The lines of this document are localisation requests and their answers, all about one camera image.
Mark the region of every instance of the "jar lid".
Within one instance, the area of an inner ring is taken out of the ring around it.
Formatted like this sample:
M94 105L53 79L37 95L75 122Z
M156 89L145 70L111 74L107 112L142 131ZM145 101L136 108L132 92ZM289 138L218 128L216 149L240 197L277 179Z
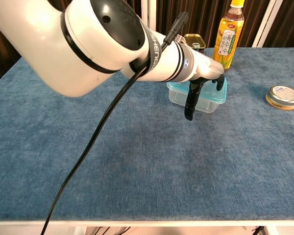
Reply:
M281 85L273 86L269 89L267 97L275 104L282 106L282 108L294 107L294 89L291 87Z

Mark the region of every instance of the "tin can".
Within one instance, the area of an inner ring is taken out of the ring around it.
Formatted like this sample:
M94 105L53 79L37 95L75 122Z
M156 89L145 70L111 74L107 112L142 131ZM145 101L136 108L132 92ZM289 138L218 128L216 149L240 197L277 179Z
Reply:
M196 33L188 33L184 35L186 44L191 47L192 49L203 53L204 49L206 48L206 44L203 38Z
M288 86L273 86L269 89L266 100L272 106L283 109L294 109L294 89Z

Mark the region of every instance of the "plastic bottle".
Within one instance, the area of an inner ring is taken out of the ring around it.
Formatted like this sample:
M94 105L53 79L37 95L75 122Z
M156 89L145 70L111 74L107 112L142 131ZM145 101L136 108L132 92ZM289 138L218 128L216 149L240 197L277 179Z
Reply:
M244 24L243 4L244 0L232 0L231 8L220 21L212 58L223 65L224 71L230 68Z

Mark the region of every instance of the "round tin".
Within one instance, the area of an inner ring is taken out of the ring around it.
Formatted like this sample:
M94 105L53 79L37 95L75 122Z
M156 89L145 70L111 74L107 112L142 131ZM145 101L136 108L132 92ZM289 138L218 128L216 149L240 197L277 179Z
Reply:
M272 106L283 109L294 109L294 89L288 86L273 86L269 89L266 100Z

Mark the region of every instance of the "yellow bottle cap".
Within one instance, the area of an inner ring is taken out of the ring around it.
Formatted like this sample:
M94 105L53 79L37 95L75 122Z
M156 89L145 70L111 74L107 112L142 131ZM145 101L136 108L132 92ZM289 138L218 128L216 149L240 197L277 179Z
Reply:
M232 0L231 6L233 7L243 7L245 0Z

